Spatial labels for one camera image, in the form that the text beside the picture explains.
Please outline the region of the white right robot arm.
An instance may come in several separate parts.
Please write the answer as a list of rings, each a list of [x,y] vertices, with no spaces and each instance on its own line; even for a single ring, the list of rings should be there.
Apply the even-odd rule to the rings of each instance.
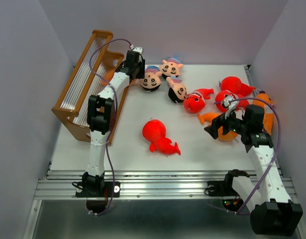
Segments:
[[[243,204],[235,209],[235,215],[245,215],[248,210],[251,228],[258,235],[290,237],[303,216],[300,204],[294,203],[286,191],[275,163],[277,150],[271,136],[263,132],[264,109],[257,105],[246,106],[241,119],[235,111],[227,112],[212,120],[205,131],[214,139],[223,133],[240,135],[246,153],[253,163],[258,179],[254,185],[249,174],[242,170],[230,170],[223,181],[208,182],[209,196],[239,196]]]

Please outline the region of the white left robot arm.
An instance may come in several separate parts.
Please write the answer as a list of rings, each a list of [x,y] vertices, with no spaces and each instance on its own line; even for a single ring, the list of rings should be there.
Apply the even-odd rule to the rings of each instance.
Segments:
[[[87,123],[90,129],[90,157],[82,176],[82,188],[93,196],[104,192],[104,156],[109,135],[117,118],[118,95],[135,78],[144,76],[143,48],[135,47],[127,52],[126,60],[115,70],[107,86],[88,100]]]

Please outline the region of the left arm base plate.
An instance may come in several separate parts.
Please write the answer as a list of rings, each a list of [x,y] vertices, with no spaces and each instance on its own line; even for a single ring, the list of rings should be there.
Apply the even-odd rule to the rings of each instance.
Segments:
[[[103,189],[84,187],[82,182],[72,182],[72,186],[75,187],[75,197],[77,198],[117,198],[120,196],[121,184],[116,181],[113,185],[113,181],[105,181]]]

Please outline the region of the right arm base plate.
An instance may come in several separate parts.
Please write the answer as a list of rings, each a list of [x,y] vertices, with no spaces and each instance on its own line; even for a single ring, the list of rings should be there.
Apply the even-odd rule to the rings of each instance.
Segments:
[[[236,192],[225,181],[207,181],[204,193],[210,197],[235,196]]]

